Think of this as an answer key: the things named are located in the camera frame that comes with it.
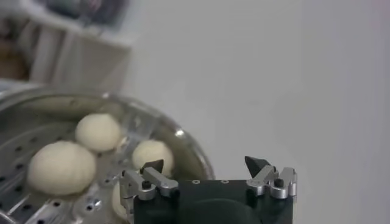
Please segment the white wall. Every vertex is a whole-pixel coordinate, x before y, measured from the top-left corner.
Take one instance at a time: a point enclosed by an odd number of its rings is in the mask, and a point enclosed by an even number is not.
[[[390,222],[386,0],[145,0],[123,92],[179,121],[218,178],[299,173],[296,223]]]

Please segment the steamed bun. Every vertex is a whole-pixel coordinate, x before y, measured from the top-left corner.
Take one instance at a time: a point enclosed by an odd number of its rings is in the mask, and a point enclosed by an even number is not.
[[[109,114],[90,114],[77,124],[76,139],[91,150],[105,152],[118,144],[121,128]]]
[[[121,192],[119,182],[114,187],[112,192],[112,209],[123,220],[127,220],[126,209],[121,204]]]
[[[59,141],[43,147],[31,159],[27,182],[36,190],[52,195],[83,191],[96,173],[94,156],[72,142]]]
[[[133,165],[137,170],[142,168],[145,163],[159,159],[164,160],[162,174],[170,177],[174,167],[174,157],[164,142],[154,140],[143,141],[135,148],[132,156]]]

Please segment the white backdrop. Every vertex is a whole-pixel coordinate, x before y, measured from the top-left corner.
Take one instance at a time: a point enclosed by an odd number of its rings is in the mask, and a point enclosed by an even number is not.
[[[163,110],[218,178],[299,174],[296,223],[390,222],[390,2],[145,0],[122,92]]]

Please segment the dough ball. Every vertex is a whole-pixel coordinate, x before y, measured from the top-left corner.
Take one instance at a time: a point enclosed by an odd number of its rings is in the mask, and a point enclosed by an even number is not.
[[[145,163],[159,159],[164,160],[162,174],[170,177],[174,167],[174,157],[164,142],[154,140],[143,141],[135,148],[132,156],[133,165],[137,170],[142,168]]]
[[[109,114],[90,114],[77,124],[76,139],[89,149],[105,152],[118,144],[121,128]]]
[[[59,141],[43,147],[31,159],[27,182],[52,195],[83,191],[96,173],[94,156],[73,142]]]
[[[119,182],[117,182],[112,192],[112,209],[121,219],[127,220],[126,209],[121,204],[121,191]]]

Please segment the stainless steel pot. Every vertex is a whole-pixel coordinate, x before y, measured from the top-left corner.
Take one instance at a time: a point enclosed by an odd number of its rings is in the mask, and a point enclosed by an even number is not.
[[[74,140],[77,122],[90,113],[110,113],[126,134],[111,153],[96,154],[98,174],[83,194],[52,197],[25,183],[30,158],[46,144]],[[213,179],[198,143],[172,119],[131,98],[95,91],[33,88],[0,93],[0,223],[121,223],[111,209],[117,174],[132,167],[131,154],[145,139],[173,151],[175,179]]]

